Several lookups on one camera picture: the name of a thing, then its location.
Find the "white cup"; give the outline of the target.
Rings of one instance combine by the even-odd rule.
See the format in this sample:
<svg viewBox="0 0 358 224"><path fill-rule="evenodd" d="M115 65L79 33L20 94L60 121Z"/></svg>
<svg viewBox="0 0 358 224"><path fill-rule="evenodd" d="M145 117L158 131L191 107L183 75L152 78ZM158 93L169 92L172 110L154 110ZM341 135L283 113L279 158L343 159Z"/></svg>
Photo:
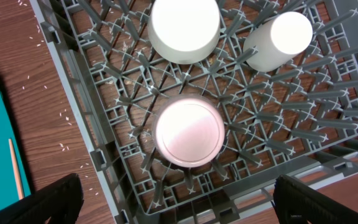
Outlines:
<svg viewBox="0 0 358 224"><path fill-rule="evenodd" d="M260 72L270 72L302 53L310 44L313 28L299 12L285 12L250 33L243 49L257 53L246 60Z"/></svg>

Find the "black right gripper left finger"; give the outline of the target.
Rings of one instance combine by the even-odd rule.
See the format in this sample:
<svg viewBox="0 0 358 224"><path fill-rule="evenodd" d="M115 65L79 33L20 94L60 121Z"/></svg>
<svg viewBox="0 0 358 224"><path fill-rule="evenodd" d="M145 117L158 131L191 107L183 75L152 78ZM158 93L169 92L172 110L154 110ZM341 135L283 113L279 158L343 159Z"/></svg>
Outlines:
<svg viewBox="0 0 358 224"><path fill-rule="evenodd" d="M79 175L71 173L0 210L0 224L76 223L83 203Z"/></svg>

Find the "pale green bowl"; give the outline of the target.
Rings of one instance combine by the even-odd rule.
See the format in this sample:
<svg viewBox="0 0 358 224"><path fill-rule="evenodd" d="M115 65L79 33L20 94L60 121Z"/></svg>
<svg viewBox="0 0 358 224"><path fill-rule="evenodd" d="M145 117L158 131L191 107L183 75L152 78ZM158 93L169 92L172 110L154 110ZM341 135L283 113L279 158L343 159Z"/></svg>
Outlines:
<svg viewBox="0 0 358 224"><path fill-rule="evenodd" d="M218 4L215 0L156 0L147 32L152 47L169 62L199 62L219 41Z"/></svg>

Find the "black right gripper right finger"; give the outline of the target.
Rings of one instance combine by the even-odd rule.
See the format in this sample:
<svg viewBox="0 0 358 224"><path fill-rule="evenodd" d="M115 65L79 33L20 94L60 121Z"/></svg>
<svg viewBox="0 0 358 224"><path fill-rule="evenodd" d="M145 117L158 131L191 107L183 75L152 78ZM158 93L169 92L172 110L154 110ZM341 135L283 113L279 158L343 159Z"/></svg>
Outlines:
<svg viewBox="0 0 358 224"><path fill-rule="evenodd" d="M358 213L288 175L275 181L273 208L280 223L358 223Z"/></svg>

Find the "small pink bowl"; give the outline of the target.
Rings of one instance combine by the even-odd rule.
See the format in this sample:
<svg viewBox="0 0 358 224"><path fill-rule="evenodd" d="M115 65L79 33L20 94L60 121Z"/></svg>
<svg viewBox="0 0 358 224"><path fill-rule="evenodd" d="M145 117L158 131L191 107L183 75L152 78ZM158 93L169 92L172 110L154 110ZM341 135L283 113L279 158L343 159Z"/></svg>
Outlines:
<svg viewBox="0 0 358 224"><path fill-rule="evenodd" d="M159 153L181 167L199 167L220 152L225 127L218 109L200 95L177 95L162 105L152 137Z"/></svg>

